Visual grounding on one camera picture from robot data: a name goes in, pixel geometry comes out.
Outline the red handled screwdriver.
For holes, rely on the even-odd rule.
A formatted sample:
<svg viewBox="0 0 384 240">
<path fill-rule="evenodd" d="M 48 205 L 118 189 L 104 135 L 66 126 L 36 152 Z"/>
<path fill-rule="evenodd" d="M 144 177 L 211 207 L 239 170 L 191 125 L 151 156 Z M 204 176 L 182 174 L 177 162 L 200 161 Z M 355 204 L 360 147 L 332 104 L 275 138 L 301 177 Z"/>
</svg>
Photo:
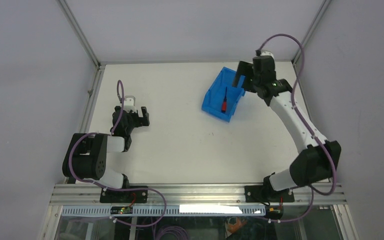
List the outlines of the red handled screwdriver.
<svg viewBox="0 0 384 240">
<path fill-rule="evenodd" d="M 228 88 L 226 87 L 225 88 L 225 92 L 224 92 L 223 101 L 222 101 L 222 104 L 221 104 L 221 112 L 224 113 L 224 114 L 227 111 L 227 93 L 228 93 Z"/>
</svg>

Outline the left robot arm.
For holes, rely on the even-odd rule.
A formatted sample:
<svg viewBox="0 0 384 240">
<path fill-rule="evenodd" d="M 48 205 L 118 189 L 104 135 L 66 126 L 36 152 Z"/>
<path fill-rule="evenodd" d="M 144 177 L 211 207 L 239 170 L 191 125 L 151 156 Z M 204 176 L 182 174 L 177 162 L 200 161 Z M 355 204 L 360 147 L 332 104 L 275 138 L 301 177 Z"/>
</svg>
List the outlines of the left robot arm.
<svg viewBox="0 0 384 240">
<path fill-rule="evenodd" d="M 142 106 L 140 110 L 142 116 L 134 106 L 127 109 L 116 106 L 112 113 L 112 133 L 74 133 L 62 164 L 63 175 L 112 189 L 114 200 L 127 202 L 131 196 L 129 179 L 107 167 L 107 154 L 127 152 L 132 144 L 133 130 L 150 125 L 147 108 Z"/>
</svg>

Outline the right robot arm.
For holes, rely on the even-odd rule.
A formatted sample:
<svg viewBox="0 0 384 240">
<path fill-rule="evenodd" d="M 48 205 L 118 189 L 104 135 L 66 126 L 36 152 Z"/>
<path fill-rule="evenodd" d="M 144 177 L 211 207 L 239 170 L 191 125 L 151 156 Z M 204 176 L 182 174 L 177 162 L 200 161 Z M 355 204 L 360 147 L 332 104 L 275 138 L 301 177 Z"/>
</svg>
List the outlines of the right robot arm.
<svg viewBox="0 0 384 240">
<path fill-rule="evenodd" d="M 337 166 L 342 148 L 337 141 L 329 141 L 315 125 L 302 114 L 295 100 L 294 86 L 285 79 L 278 79 L 275 60 L 271 55 L 260 55 L 252 62 L 240 61 L 232 82 L 246 92 L 256 93 L 271 108 L 292 137 L 298 155 L 290 166 L 263 179 L 262 196 L 269 202 L 276 202 L 282 192 L 309 186 L 331 179 L 328 192 L 332 194 L 337 184 Z"/>
</svg>

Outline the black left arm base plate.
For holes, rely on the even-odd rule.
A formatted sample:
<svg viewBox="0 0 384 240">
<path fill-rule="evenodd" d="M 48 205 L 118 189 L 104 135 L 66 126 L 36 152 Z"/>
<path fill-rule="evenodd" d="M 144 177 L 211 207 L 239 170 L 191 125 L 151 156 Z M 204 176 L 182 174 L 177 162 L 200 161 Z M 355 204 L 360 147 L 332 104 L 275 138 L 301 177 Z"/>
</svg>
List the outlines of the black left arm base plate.
<svg viewBox="0 0 384 240">
<path fill-rule="evenodd" d="M 148 201 L 147 186 L 128 188 L 128 191 L 102 190 L 99 198 L 100 203 L 105 204 L 144 204 Z"/>
</svg>

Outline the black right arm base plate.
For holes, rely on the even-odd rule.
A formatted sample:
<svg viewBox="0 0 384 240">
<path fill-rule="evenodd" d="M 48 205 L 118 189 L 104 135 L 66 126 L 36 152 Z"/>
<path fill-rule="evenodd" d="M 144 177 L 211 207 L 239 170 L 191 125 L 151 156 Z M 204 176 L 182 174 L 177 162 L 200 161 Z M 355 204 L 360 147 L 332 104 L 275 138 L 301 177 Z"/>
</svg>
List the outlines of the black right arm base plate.
<svg viewBox="0 0 384 240">
<path fill-rule="evenodd" d="M 245 201 L 247 203 L 293 203 L 295 197 L 288 189 L 281 191 L 269 190 L 264 185 L 245 185 Z"/>
</svg>

